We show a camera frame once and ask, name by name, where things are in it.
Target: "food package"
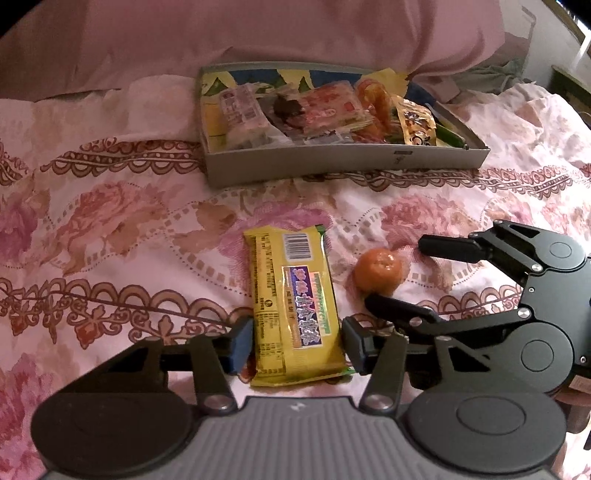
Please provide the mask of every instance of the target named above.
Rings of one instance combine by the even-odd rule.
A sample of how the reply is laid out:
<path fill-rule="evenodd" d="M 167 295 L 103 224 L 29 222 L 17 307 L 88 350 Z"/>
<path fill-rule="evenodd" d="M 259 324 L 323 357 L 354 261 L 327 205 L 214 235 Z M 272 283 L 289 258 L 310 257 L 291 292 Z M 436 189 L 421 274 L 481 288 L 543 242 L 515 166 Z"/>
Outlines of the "food package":
<path fill-rule="evenodd" d="M 292 140 L 267 120 L 256 101 L 255 88 L 245 83 L 219 94 L 218 104 L 226 124 L 226 149 L 293 145 Z"/>
<path fill-rule="evenodd" d="M 394 97 L 407 145 L 437 144 L 436 125 L 431 111 L 402 97 Z"/>
<path fill-rule="evenodd" d="M 324 227 L 270 226 L 244 233 L 251 253 L 256 375 L 277 387 L 352 373 L 324 252 Z"/>
<path fill-rule="evenodd" d="M 408 74 L 396 73 L 392 69 L 383 69 L 378 72 L 368 73 L 363 75 L 360 79 L 362 82 L 365 79 L 373 79 L 381 83 L 390 95 L 406 96 L 408 91 Z"/>
<path fill-rule="evenodd" d="M 372 123 L 371 115 L 345 80 L 303 93 L 292 85 L 286 85 L 273 95 L 274 117 L 286 124 L 286 129 L 295 129 L 304 138 L 333 131 L 351 132 Z M 292 137 L 289 131 L 279 129 Z"/>
<path fill-rule="evenodd" d="M 300 93 L 293 85 L 284 85 L 258 99 L 265 116 L 296 145 L 335 145 L 354 143 L 347 128 L 338 131 L 323 131 L 319 135 L 305 136 L 300 128 L 292 127 L 287 121 L 294 115 L 302 115 L 304 110 L 297 98 Z"/>
<path fill-rule="evenodd" d="M 404 143 L 404 134 L 396 110 L 396 103 L 386 87 L 371 78 L 355 85 L 361 105 L 373 117 L 373 123 L 355 132 L 355 141 L 361 143 Z"/>

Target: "pink bedsheet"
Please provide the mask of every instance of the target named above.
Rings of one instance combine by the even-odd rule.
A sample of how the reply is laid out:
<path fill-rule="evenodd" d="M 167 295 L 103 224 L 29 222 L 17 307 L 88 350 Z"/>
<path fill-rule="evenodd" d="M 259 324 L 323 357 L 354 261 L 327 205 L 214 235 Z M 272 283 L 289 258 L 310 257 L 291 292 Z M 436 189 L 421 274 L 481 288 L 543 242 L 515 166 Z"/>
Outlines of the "pink bedsheet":
<path fill-rule="evenodd" d="M 466 235 L 505 218 L 591 247 L 591 133 L 536 85 L 456 107 L 492 148 L 479 171 L 344 173 L 219 191 L 204 175 L 194 85 L 160 76 L 75 102 L 0 100 L 3 480 L 42 473 L 29 426 L 52 392 L 141 338 L 214 335 L 250 311 L 245 229 L 325 224 L 339 313 L 374 323 L 350 281 L 368 248 L 406 252 L 411 273 L 397 296 L 455 319 L 512 309 L 519 287 L 487 264 L 417 255 L 423 233 Z M 366 383 L 355 375 L 255 391 L 251 375 L 252 365 L 232 380 L 240 402 L 358 399 Z M 172 375 L 171 385 L 191 397 L 186 378 Z M 585 437 L 568 436 L 564 479 L 589 479 Z"/>

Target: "cardboard box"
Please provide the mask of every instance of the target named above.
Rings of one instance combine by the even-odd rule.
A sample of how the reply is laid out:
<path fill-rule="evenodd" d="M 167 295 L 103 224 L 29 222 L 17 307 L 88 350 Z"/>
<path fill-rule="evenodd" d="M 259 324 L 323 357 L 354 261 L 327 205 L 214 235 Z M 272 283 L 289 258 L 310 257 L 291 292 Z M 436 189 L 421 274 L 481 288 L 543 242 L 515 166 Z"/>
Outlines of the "cardboard box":
<path fill-rule="evenodd" d="M 352 75 L 370 73 L 362 69 L 294 62 L 224 64 L 204 68 L 201 83 L 204 85 L 205 74 L 209 74 L 211 79 L 211 74 L 219 73 L 222 80 L 216 77 L 215 82 L 219 80 L 221 85 L 225 85 L 224 79 L 229 83 L 228 79 L 231 78 L 232 73 L 238 76 L 244 71 L 277 70 L 281 72 L 287 69 L 302 73 L 310 71 Z M 209 82 L 210 89 L 215 88 L 215 82 Z M 203 90 L 204 86 L 199 89 L 199 92 L 202 93 Z M 490 149 L 445 106 L 438 103 L 434 109 L 457 128 L 460 135 L 466 139 L 468 150 L 423 145 L 337 144 L 212 152 L 210 135 L 204 127 L 203 145 L 207 177 L 213 187 L 230 187 L 256 181 L 346 171 L 479 168 Z"/>

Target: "pink pillow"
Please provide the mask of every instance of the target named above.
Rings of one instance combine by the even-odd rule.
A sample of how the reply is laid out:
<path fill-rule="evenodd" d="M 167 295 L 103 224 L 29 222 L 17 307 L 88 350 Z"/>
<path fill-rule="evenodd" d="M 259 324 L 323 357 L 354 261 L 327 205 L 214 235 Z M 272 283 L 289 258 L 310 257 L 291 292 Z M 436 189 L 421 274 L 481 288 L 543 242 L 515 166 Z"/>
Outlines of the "pink pillow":
<path fill-rule="evenodd" d="M 421 77 L 504 41 L 498 0 L 44 0 L 0 39 L 0 97 L 123 87 L 212 63 L 297 60 Z"/>

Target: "yellow wrapper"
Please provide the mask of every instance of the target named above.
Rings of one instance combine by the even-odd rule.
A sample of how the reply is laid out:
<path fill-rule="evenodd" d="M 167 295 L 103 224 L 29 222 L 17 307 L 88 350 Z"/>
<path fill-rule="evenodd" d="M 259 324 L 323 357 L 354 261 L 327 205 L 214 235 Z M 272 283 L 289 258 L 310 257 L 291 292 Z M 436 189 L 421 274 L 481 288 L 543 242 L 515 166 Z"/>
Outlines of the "yellow wrapper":
<path fill-rule="evenodd" d="M 363 75 L 362 79 L 373 79 L 386 87 L 386 91 L 390 95 L 398 95 L 404 97 L 408 90 L 408 75 L 405 73 L 396 73 L 392 69 L 383 69 L 378 72 L 368 73 Z"/>
<path fill-rule="evenodd" d="M 244 233 L 251 254 L 256 375 L 279 387 L 352 373 L 324 253 L 324 227 L 290 232 L 270 226 Z"/>
<path fill-rule="evenodd" d="M 398 110 L 398 117 L 404 133 L 404 143 L 407 145 L 436 145 L 437 125 L 431 110 L 406 100 L 406 98 L 393 96 L 392 99 Z"/>

